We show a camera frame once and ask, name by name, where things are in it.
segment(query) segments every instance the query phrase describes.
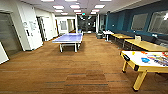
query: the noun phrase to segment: white ceiling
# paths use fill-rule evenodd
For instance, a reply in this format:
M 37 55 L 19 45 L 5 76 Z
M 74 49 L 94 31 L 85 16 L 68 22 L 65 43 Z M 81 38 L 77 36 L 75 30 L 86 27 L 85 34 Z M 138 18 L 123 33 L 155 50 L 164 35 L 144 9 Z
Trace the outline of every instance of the white ceiling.
M 54 5 L 64 6 L 63 11 L 68 12 L 68 15 L 75 15 L 73 12 L 74 9 L 70 8 L 70 5 L 76 5 L 76 2 L 66 2 L 65 0 L 55 0 L 54 2 L 41 2 L 41 0 L 20 0 L 28 4 L 33 5 L 36 8 L 53 12 L 55 15 L 61 15 L 56 13 L 53 8 Z M 90 15 L 91 11 L 94 9 L 97 4 L 104 4 L 105 7 L 100 9 L 99 14 L 106 14 L 107 11 L 117 12 L 124 9 L 133 9 L 140 7 L 146 4 L 150 4 L 160 0 L 112 0 L 108 2 L 100 2 L 100 0 L 78 0 L 82 12 L 85 12 L 86 15 Z

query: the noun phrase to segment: window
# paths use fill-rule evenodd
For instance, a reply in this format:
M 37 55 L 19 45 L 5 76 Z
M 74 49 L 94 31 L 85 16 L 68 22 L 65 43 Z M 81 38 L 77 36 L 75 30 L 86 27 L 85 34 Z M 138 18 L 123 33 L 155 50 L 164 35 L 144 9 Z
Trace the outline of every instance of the window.
M 153 13 L 148 31 L 152 33 L 168 34 L 168 11 Z
M 134 15 L 131 29 L 143 31 L 147 15 L 148 14 Z

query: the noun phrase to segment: desk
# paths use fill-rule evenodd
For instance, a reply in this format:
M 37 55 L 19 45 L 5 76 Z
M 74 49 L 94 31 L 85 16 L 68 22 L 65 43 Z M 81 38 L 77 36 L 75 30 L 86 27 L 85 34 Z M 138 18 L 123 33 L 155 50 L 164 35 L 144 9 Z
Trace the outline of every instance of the desk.
M 123 34 L 111 34 L 111 35 L 115 37 L 115 42 L 117 40 L 116 38 L 118 38 L 118 39 L 131 39 L 131 38 L 133 38 L 133 37 L 123 35 Z
M 75 52 L 77 52 L 77 46 L 79 49 L 82 42 L 82 33 L 68 33 L 53 40 L 52 43 L 60 43 L 60 51 L 62 52 L 63 46 L 75 46 Z
M 139 41 L 139 40 L 135 40 L 135 39 L 125 39 L 125 41 L 129 42 L 133 45 L 136 45 L 138 47 L 141 47 L 147 51 L 153 52 L 153 51 L 168 51 L 168 48 L 166 47 L 162 47 L 160 45 L 154 44 L 154 43 L 150 43 L 147 41 Z
M 124 55 L 127 55 L 129 59 L 125 59 L 125 63 L 123 66 L 123 73 L 126 73 L 127 66 L 130 65 L 134 71 L 139 72 L 139 75 L 134 83 L 133 89 L 138 91 L 147 72 L 159 72 L 159 73 L 168 73 L 168 66 L 160 65 L 159 63 L 154 62 L 154 60 L 149 59 L 148 63 L 142 62 L 142 57 L 148 57 L 150 55 L 159 55 L 163 56 L 162 52 L 146 52 L 147 54 L 143 54 L 140 51 L 134 51 L 135 54 L 132 55 L 133 51 L 122 51 L 121 56 L 124 58 Z
M 105 36 L 107 36 L 107 37 L 106 37 L 106 40 L 105 40 L 105 41 L 107 41 L 107 42 L 109 42 L 109 40 L 108 40 L 108 35 L 114 34 L 114 33 L 111 32 L 111 31 L 103 31 L 103 33 L 105 34 Z

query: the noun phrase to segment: blue wall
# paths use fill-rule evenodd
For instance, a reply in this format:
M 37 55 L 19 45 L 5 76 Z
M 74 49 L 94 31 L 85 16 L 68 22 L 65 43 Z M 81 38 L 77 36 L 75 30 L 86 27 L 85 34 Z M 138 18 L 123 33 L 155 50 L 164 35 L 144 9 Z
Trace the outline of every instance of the blue wall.
M 134 15 L 148 13 L 143 31 L 136 31 L 136 33 L 151 36 L 152 33 L 147 31 L 150 25 L 152 14 L 154 12 L 166 11 L 166 10 L 168 10 L 168 0 L 162 0 L 131 10 L 123 10 L 118 13 L 109 13 L 107 15 L 109 19 L 107 19 L 108 21 L 106 21 L 107 29 L 110 29 L 112 31 L 123 30 L 133 32 L 133 30 L 131 30 L 131 26 Z
M 116 30 L 117 23 L 118 23 L 118 14 L 108 13 L 106 18 L 106 30 L 110 30 L 110 31 Z

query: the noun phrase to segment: ceiling light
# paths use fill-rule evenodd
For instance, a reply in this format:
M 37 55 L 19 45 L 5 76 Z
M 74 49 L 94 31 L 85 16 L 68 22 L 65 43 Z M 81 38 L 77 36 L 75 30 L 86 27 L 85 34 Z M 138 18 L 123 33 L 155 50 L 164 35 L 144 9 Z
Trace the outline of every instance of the ceiling light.
M 81 10 L 74 10 L 74 12 L 82 12 Z
M 62 10 L 55 10 L 55 12 L 63 12 Z
M 100 0 L 100 1 L 112 1 L 112 0 Z
M 42 2 L 53 2 L 54 0 L 41 0 Z
M 82 13 L 76 13 L 76 14 L 82 14 Z
M 99 9 L 93 9 L 92 12 L 99 12 Z
M 96 12 L 91 12 L 91 14 L 96 14 Z
M 79 2 L 77 2 L 76 4 L 77 4 L 77 5 L 79 5 L 80 3 L 79 3 Z
M 68 13 L 61 13 L 62 15 L 68 15 Z
M 77 1 L 77 0 L 65 0 L 65 1 L 72 2 L 72 1 Z
M 71 5 L 70 7 L 71 7 L 71 8 L 80 8 L 79 5 Z
M 56 9 L 64 9 L 63 6 L 53 6 L 53 7 L 56 8 Z
M 105 5 L 96 5 L 95 8 L 103 8 Z

